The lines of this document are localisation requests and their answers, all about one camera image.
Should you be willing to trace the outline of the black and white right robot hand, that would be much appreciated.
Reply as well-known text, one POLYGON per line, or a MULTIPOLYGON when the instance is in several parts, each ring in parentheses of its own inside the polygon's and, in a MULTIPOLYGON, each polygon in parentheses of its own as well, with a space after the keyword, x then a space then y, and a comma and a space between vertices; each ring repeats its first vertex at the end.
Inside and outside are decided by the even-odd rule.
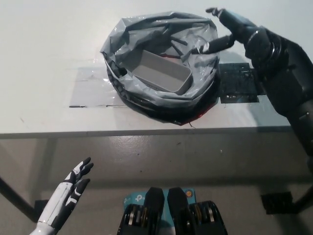
POLYGON ((232 47, 235 41, 246 44, 259 27, 247 18, 224 8, 211 7, 205 10, 217 17, 220 23, 231 32, 230 35, 219 37, 191 50, 192 54, 214 54, 232 47))

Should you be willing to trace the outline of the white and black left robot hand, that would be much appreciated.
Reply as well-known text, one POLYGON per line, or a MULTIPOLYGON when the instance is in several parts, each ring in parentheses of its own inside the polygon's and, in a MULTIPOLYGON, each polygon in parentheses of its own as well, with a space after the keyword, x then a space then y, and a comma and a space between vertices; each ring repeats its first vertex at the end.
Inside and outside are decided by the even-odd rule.
POLYGON ((81 161, 67 177, 57 186, 41 213, 33 235, 56 235, 63 227, 90 179, 83 179, 93 167, 88 157, 81 161))

